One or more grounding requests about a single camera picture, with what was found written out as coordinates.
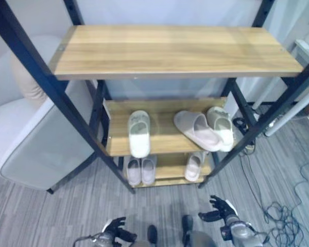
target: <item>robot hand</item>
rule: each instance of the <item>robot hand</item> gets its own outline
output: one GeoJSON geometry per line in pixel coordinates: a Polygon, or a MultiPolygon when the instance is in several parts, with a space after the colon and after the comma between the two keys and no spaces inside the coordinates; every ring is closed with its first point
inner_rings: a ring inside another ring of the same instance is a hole
{"type": "Polygon", "coordinates": [[[220,219],[226,220],[229,215],[237,215],[236,211],[232,209],[232,207],[220,197],[211,196],[212,199],[210,203],[213,205],[214,208],[217,210],[211,211],[208,213],[199,213],[198,216],[206,222],[213,222],[220,219]]]}
{"type": "Polygon", "coordinates": [[[126,242],[135,242],[137,235],[122,228],[125,225],[126,217],[117,218],[106,226],[97,238],[96,244],[100,247],[120,247],[121,244],[115,242],[115,238],[120,238],[126,242]]]}

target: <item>white pole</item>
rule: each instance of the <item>white pole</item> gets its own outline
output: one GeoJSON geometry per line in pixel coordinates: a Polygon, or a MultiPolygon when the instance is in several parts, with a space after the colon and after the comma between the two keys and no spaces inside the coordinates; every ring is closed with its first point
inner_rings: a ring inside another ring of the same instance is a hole
{"type": "Polygon", "coordinates": [[[273,78],[269,84],[266,86],[266,88],[263,90],[259,98],[256,100],[256,102],[252,105],[252,108],[256,110],[260,104],[266,99],[267,95],[273,90],[273,88],[278,84],[280,78],[273,78]]]}
{"type": "Polygon", "coordinates": [[[294,107],[292,107],[281,119],[279,119],[272,128],[270,128],[265,135],[271,136],[279,130],[286,122],[300,112],[304,107],[309,104],[309,93],[307,93],[294,107]]]}

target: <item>wooden shelf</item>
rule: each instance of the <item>wooden shelf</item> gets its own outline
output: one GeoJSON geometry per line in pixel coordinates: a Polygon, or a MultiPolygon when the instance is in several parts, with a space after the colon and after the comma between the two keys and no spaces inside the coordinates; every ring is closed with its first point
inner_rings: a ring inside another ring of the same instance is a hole
{"type": "Polygon", "coordinates": [[[59,80],[294,77],[302,66],[264,28],[73,26],[52,58],[59,80]]]}
{"type": "Polygon", "coordinates": [[[174,125],[174,115],[182,110],[206,112],[213,106],[223,107],[225,98],[192,100],[126,100],[106,101],[111,116],[107,152],[110,156],[130,155],[128,118],[133,111],[150,115],[151,154],[201,151],[174,125]]]}
{"type": "Polygon", "coordinates": [[[190,182],[186,179],[160,179],[156,180],[153,184],[144,185],[140,183],[137,186],[133,186],[134,188],[143,188],[143,187],[157,187],[157,186],[168,186],[168,185],[179,185],[179,184],[198,184],[204,181],[204,177],[199,177],[199,179],[195,182],[190,182]]]}
{"type": "MultiPolygon", "coordinates": [[[[184,178],[184,170],[188,153],[159,154],[156,170],[156,180],[184,178]]],[[[208,158],[201,169],[201,176],[212,171],[208,158]]]]}
{"type": "Polygon", "coordinates": [[[156,181],[151,185],[140,184],[135,187],[140,188],[174,184],[201,183],[204,179],[204,176],[210,174],[212,171],[208,157],[205,159],[205,162],[201,168],[200,177],[196,182],[190,182],[184,178],[184,170],[187,158],[188,153],[159,154],[156,167],[156,181]]]}

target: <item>white wall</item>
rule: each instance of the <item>white wall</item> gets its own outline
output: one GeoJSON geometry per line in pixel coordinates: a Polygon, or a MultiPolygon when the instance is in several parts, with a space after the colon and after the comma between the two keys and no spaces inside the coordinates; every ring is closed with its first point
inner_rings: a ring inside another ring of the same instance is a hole
{"type": "MultiPolygon", "coordinates": [[[[62,37],[71,25],[62,0],[8,0],[8,3],[31,36],[47,33],[62,37]]],[[[309,0],[276,0],[265,28],[284,43],[308,3],[309,0]]],[[[220,0],[215,4],[209,0],[78,0],[86,24],[250,26],[260,4],[261,0],[220,0]]],[[[4,50],[7,47],[0,39],[0,54],[4,50]]],[[[255,101],[267,80],[270,78],[239,78],[238,83],[246,99],[255,101]]],[[[219,96],[224,82],[225,79],[215,78],[112,80],[108,81],[108,87],[114,98],[203,97],[219,96]]],[[[276,100],[284,89],[280,85],[266,101],[276,100]]]]}

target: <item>striped carpet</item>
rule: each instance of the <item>striped carpet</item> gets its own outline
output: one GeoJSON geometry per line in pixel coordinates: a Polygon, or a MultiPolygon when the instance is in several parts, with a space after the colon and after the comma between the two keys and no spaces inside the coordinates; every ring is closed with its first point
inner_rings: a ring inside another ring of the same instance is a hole
{"type": "MultiPolygon", "coordinates": [[[[259,137],[250,161],[265,206],[278,201],[292,208],[298,203],[293,187],[303,179],[299,167],[309,162],[309,121],[293,120],[272,137],[259,137]]],[[[245,165],[245,169],[250,175],[249,167],[245,165]]],[[[309,180],[309,165],[303,173],[309,180]]],[[[300,184],[297,192],[303,203],[295,215],[309,230],[309,182],[300,184]]],[[[154,224],[158,246],[182,246],[180,221],[184,214],[191,214],[194,229],[210,234],[218,246],[232,246],[221,239],[222,221],[205,223],[197,218],[198,212],[212,210],[208,198],[213,194],[229,199],[240,218],[258,231],[273,226],[265,223],[238,157],[203,189],[196,185],[140,188],[136,195],[96,160],[54,195],[0,178],[0,247],[72,246],[75,238],[97,233],[107,219],[121,216],[127,216],[126,229],[137,233],[139,240],[146,239],[148,225],[154,224]]],[[[93,245],[86,241],[78,246],[93,245]]],[[[307,233],[301,246],[309,246],[307,233]]]]}

